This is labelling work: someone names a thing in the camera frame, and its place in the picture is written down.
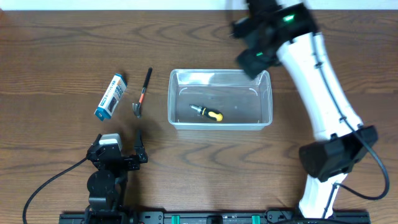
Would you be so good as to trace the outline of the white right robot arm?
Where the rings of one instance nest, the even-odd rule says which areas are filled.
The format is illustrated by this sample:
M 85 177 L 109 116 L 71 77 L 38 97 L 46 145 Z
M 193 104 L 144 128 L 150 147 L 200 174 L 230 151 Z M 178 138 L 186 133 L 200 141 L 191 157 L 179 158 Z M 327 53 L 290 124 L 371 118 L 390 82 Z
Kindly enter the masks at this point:
M 377 131 L 363 124 L 347 100 L 306 5 L 249 1 L 248 9 L 247 17 L 231 25 L 233 37 L 247 44 L 237 63 L 250 78 L 278 65 L 290 74 L 315 138 L 299 150 L 307 180 L 298 210 L 304 218 L 330 218 L 338 190 L 371 151 Z

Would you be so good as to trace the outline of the stubby yellow black screwdriver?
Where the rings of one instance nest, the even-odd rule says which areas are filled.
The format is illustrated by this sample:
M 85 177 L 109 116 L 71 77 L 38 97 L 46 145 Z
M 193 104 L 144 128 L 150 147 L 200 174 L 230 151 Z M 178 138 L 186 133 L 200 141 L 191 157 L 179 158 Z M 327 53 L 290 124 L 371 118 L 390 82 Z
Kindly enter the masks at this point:
M 201 116 L 207 117 L 213 121 L 221 122 L 223 120 L 223 114 L 218 110 L 197 105 L 189 105 L 189 107 Z

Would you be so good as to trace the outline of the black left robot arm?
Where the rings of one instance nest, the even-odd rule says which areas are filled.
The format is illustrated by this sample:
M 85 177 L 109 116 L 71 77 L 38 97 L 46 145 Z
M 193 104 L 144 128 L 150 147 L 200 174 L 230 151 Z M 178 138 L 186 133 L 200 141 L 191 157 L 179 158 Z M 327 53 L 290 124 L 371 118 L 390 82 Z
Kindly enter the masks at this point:
M 134 154 L 122 155 L 123 144 L 119 134 L 99 134 L 89 147 L 86 158 L 97 168 L 87 181 L 89 204 L 96 212 L 115 211 L 123 204 L 127 173 L 139 170 L 148 162 L 142 141 L 142 132 L 136 131 Z

